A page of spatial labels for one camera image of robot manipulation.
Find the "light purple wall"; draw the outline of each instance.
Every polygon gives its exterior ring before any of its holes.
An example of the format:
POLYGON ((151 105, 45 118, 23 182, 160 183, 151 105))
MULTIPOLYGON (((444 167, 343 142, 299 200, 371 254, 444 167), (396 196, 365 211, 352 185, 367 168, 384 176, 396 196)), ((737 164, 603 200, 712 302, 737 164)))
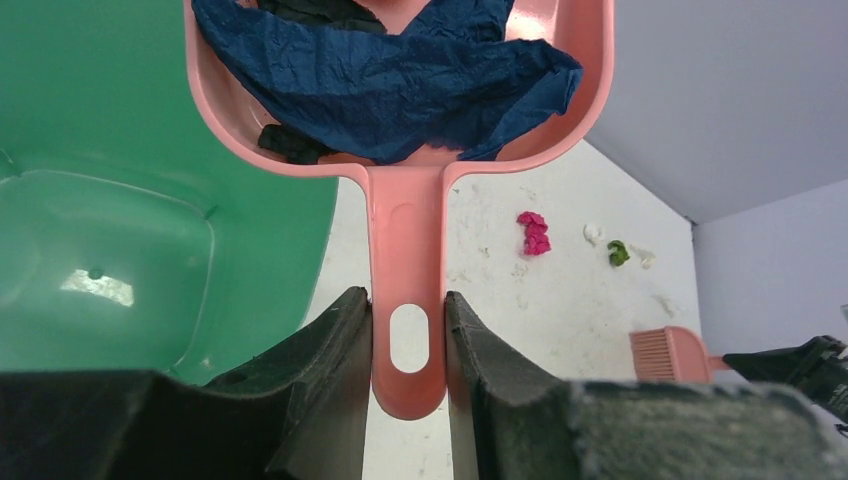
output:
POLYGON ((712 352, 848 341, 848 181, 699 225, 694 243, 712 352))
POLYGON ((848 179, 848 1, 619 0, 589 142, 681 215, 848 179))

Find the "pink crumpled paper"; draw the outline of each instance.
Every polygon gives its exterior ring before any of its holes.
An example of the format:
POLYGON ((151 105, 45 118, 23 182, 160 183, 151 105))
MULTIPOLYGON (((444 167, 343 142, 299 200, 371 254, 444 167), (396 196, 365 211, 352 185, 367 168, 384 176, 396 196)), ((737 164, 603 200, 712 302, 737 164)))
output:
POLYGON ((544 217, 535 212, 524 212, 518 216, 524 225, 524 255, 537 256, 551 251, 551 241, 546 232, 548 224, 544 217))

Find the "handle hole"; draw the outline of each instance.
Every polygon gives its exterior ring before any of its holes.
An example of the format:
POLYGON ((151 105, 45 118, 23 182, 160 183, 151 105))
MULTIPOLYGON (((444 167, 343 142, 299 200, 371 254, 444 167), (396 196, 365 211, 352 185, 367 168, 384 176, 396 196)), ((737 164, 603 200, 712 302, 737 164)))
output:
POLYGON ((430 359, 430 325, 418 305, 401 305, 392 313, 390 324, 392 363, 401 372, 414 373, 430 359))

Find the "green plastic bin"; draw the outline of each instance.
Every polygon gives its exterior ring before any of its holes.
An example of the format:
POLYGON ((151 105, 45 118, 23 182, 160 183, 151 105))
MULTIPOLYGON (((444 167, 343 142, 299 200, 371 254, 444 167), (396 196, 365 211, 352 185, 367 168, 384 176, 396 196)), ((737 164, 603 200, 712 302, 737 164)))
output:
POLYGON ((0 370, 202 383, 301 324, 334 179, 236 158, 197 113, 182 5, 0 5, 0 370))

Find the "dirty floor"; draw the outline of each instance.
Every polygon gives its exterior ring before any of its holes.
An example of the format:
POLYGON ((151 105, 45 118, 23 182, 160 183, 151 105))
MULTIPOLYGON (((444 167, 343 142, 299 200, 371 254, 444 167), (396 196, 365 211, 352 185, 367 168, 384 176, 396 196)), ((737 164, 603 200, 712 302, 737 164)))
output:
MULTIPOLYGON (((463 178, 450 192, 447 225, 448 288, 554 375, 633 379, 630 331, 671 324, 700 331, 689 222, 585 142, 535 170, 463 178), (515 220, 525 210, 550 226, 553 249, 540 257, 520 255, 524 237, 515 220), (584 236, 587 224, 603 229, 598 247, 584 236), (621 268, 609 266, 610 240, 637 249, 621 268), (638 253, 654 256, 653 265, 643 268, 638 253)), ((365 197, 342 180, 307 318, 351 285, 370 285, 365 197)), ((423 322, 404 310, 393 324, 396 363, 423 365, 423 322)), ((371 400, 363 478, 453 478, 446 402, 403 422, 371 400)))

